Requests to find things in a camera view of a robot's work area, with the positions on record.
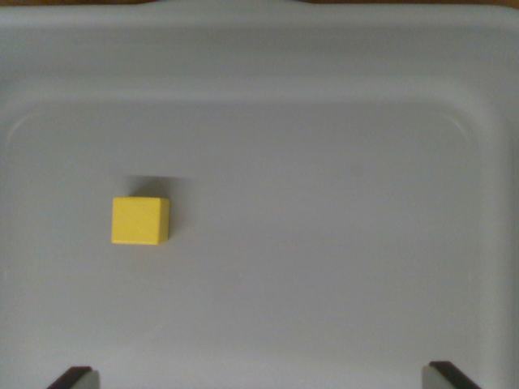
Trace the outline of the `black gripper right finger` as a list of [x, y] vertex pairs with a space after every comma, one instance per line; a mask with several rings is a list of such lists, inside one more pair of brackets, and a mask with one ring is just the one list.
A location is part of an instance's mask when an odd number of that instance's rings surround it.
[[422, 368], [422, 389], [481, 389], [450, 361], [431, 361]]

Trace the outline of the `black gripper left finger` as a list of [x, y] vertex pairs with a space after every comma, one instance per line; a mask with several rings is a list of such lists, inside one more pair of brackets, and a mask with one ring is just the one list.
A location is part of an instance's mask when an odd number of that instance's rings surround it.
[[99, 388], [100, 374], [90, 366], [72, 366], [48, 386], [48, 389]]

